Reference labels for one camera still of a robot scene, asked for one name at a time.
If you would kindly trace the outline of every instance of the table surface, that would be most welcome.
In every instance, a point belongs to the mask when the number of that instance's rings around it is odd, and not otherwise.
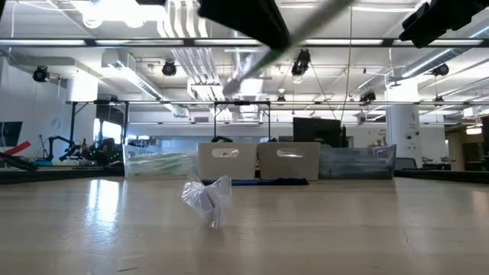
[[[489,186],[338,180],[234,187],[214,230],[182,181],[0,186],[5,274],[487,274]]]

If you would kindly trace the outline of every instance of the blue mat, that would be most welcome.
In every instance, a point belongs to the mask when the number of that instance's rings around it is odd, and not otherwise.
[[[211,185],[215,180],[203,180],[205,186]],[[306,186],[306,179],[276,179],[276,180],[232,180],[233,186]]]

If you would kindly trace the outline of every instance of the crumpled plastic bag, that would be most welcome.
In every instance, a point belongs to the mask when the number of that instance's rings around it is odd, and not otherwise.
[[[231,203],[231,179],[223,176],[204,186],[196,175],[188,176],[183,186],[182,201],[195,209],[211,228],[225,225],[225,210]]]

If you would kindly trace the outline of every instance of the black monitor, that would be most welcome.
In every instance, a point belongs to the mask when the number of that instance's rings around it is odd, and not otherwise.
[[[293,141],[342,147],[341,122],[333,119],[293,118]]]
[[[22,122],[0,122],[0,147],[17,146],[21,129]]]

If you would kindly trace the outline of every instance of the red object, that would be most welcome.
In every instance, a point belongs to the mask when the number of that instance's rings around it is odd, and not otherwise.
[[[18,145],[17,147],[13,147],[11,149],[8,149],[4,153],[13,156],[16,153],[22,152],[23,150],[29,148],[30,146],[31,146],[31,143],[29,141],[25,141],[23,144]]]

